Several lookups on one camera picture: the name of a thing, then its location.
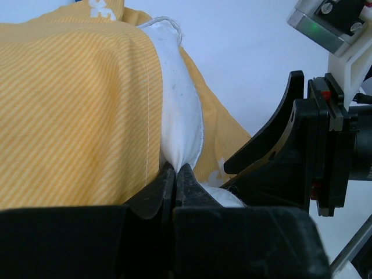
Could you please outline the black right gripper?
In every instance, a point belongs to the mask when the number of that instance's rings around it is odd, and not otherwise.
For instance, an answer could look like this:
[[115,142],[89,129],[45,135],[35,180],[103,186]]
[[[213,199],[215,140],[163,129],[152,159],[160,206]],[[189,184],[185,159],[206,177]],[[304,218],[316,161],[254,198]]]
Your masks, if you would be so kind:
[[[224,188],[251,206],[308,208],[306,184],[307,120],[290,117],[293,102],[303,98],[305,77],[289,73],[280,104],[267,123],[224,164],[234,177]],[[327,109],[322,178],[312,184],[319,216],[331,217],[345,204],[350,180],[371,181],[371,97],[357,93],[357,106],[344,104],[346,95],[332,74],[309,81],[308,96]]]

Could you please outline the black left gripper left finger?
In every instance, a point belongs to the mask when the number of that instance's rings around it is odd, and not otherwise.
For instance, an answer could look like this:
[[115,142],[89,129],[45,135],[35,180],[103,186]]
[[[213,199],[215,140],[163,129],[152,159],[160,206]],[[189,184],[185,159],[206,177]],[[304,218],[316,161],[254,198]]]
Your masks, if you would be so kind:
[[1,211],[2,278],[167,278],[175,171],[122,205]]

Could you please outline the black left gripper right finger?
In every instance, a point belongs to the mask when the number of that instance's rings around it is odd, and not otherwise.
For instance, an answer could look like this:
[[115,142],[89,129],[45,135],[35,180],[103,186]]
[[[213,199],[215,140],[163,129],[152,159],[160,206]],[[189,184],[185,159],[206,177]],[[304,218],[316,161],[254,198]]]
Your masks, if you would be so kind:
[[173,210],[175,278],[330,278],[317,228],[297,208],[224,208],[178,172]]

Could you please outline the yellow pillowcase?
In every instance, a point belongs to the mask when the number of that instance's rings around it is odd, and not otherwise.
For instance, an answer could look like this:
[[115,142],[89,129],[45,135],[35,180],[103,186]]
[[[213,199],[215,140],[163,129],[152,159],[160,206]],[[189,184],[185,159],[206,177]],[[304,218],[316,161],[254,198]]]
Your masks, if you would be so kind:
[[1,24],[1,208],[116,205],[158,174],[163,83],[123,1]]

